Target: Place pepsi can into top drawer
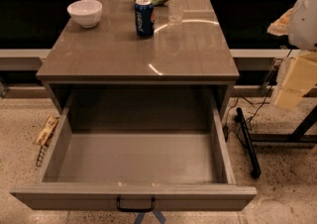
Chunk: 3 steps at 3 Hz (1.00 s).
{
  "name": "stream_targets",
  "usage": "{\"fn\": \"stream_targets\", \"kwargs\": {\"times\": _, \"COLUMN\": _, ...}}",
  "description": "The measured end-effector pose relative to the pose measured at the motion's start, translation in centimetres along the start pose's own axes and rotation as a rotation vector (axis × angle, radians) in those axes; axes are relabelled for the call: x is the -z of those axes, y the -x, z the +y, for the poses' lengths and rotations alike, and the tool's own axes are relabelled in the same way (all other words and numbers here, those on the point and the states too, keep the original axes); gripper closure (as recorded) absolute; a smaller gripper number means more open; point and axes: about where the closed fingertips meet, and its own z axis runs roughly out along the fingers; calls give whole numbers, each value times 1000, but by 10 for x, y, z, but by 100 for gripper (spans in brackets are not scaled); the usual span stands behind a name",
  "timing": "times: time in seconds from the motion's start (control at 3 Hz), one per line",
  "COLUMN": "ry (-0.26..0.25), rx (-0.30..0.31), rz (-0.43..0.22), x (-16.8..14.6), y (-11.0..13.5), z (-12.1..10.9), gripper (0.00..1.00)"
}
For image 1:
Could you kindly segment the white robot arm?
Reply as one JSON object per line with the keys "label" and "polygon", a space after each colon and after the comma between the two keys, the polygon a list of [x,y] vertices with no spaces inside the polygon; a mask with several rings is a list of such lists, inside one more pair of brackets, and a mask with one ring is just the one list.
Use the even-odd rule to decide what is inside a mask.
{"label": "white robot arm", "polygon": [[281,67],[273,95],[274,106],[291,110],[317,84],[317,0],[297,0],[267,31],[287,35],[289,43],[300,49]]}

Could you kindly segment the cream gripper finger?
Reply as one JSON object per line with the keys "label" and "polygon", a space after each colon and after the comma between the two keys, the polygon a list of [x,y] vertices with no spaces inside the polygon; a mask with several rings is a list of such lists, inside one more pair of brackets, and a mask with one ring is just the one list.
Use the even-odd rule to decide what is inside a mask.
{"label": "cream gripper finger", "polygon": [[291,110],[317,84],[317,53],[302,52],[292,58],[281,79],[273,105]]}
{"label": "cream gripper finger", "polygon": [[268,26],[267,32],[275,36],[287,36],[291,13],[292,9],[287,10],[283,15]]}

